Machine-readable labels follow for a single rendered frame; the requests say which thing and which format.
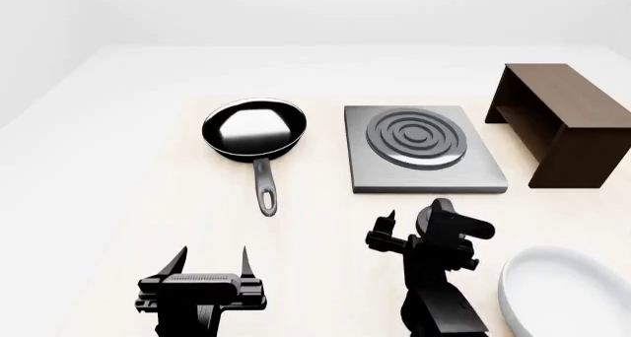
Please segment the dark brown wooden shelf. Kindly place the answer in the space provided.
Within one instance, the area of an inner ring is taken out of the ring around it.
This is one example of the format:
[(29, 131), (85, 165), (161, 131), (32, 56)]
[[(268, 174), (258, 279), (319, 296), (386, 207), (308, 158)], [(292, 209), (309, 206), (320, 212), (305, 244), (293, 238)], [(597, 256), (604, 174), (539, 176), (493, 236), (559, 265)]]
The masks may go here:
[(485, 121), (538, 161), (529, 188), (601, 188), (631, 150), (631, 111), (568, 64), (506, 64)]

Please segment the white bowl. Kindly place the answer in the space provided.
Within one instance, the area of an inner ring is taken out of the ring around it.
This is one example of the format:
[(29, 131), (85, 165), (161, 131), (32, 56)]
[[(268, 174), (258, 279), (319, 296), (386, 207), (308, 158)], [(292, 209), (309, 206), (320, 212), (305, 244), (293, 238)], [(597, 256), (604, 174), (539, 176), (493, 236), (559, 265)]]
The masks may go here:
[(530, 247), (509, 259), (498, 303), (515, 337), (631, 337), (631, 282), (568, 248)]

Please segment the grey square stove plate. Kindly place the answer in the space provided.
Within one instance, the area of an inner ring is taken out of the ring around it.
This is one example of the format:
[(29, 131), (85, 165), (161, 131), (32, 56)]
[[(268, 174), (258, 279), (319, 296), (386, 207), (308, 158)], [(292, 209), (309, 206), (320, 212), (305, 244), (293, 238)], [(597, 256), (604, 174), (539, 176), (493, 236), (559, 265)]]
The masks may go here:
[[(393, 108), (435, 111), (456, 123), (467, 138), (464, 158), (450, 168), (415, 170), (394, 165), (367, 144), (369, 121)], [(356, 193), (485, 193), (507, 191), (508, 180), (458, 105), (347, 105), (344, 123), (352, 190)]]

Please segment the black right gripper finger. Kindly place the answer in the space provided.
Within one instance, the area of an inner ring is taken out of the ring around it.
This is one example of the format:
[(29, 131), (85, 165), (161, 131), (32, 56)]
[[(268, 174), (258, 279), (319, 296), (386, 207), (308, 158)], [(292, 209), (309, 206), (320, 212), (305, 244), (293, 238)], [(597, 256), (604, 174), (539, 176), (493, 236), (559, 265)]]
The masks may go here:
[(385, 217), (378, 217), (374, 225), (374, 235), (389, 238), (395, 226), (395, 211), (392, 210)]

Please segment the black frying pan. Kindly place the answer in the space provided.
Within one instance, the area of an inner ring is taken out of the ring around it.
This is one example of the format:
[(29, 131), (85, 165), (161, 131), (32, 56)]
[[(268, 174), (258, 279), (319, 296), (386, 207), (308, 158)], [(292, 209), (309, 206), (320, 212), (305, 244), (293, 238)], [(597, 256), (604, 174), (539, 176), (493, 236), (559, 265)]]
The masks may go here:
[(307, 129), (305, 113), (291, 102), (250, 98), (216, 108), (203, 121), (205, 143), (226, 159), (253, 165), (262, 215), (276, 215), (278, 194), (270, 162), (290, 152)]

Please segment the dark round coil burner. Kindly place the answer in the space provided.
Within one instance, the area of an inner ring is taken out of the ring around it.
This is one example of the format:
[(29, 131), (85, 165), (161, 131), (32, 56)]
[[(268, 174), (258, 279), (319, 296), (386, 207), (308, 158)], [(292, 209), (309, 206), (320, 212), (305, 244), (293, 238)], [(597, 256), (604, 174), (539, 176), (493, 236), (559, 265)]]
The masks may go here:
[(452, 120), (421, 108), (393, 108), (369, 121), (365, 138), (388, 162), (415, 170), (450, 168), (467, 151), (467, 138)]

